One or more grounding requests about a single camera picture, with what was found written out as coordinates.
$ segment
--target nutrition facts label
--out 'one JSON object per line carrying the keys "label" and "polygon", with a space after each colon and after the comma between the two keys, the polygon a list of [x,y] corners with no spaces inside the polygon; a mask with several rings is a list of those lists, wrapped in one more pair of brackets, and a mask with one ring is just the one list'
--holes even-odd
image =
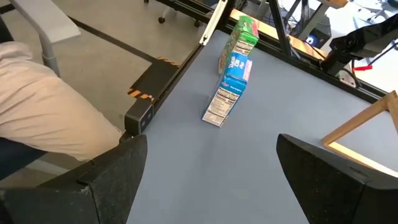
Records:
{"label": "nutrition facts label", "polygon": [[216,126],[221,126],[238,98],[239,95],[218,87],[210,106],[203,116],[203,120]]}
{"label": "nutrition facts label", "polygon": [[252,45],[252,44],[246,43],[245,41],[242,41],[242,40],[238,40],[232,51],[241,53],[245,56],[248,56],[251,49],[253,49],[253,47],[254,47],[254,45]]}

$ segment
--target desk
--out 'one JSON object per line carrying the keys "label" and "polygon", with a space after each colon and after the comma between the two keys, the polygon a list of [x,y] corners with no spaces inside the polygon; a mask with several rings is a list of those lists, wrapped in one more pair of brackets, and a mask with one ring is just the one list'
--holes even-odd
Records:
{"label": "desk", "polygon": [[[128,224],[308,224],[279,164],[278,134],[321,146],[369,103],[254,49],[244,95],[222,128],[208,124],[201,114],[228,37],[213,34],[145,130],[147,163]],[[384,112],[341,143],[398,170],[389,126]]]}

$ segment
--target chair wheel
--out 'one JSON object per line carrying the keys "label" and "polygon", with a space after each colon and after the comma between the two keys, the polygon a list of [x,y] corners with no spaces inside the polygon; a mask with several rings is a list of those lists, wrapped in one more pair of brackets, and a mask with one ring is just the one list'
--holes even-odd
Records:
{"label": "chair wheel", "polygon": [[195,21],[195,23],[193,24],[195,27],[200,27],[200,21]]}
{"label": "chair wheel", "polygon": [[157,20],[159,21],[160,24],[162,24],[166,21],[166,19],[163,17],[159,17]]}

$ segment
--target blue cereal box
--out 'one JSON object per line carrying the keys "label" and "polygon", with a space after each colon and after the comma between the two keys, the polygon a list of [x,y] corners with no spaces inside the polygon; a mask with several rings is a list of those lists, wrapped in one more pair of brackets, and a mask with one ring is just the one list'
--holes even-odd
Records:
{"label": "blue cereal box", "polygon": [[221,127],[248,84],[252,61],[245,55],[231,53],[206,106],[202,120]]}

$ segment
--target person's leg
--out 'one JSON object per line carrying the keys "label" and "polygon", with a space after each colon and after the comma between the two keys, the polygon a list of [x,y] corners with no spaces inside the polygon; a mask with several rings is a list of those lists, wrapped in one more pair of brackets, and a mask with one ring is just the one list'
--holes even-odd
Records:
{"label": "person's leg", "polygon": [[28,58],[26,46],[0,44],[0,137],[78,160],[118,145],[120,130],[51,69]]}

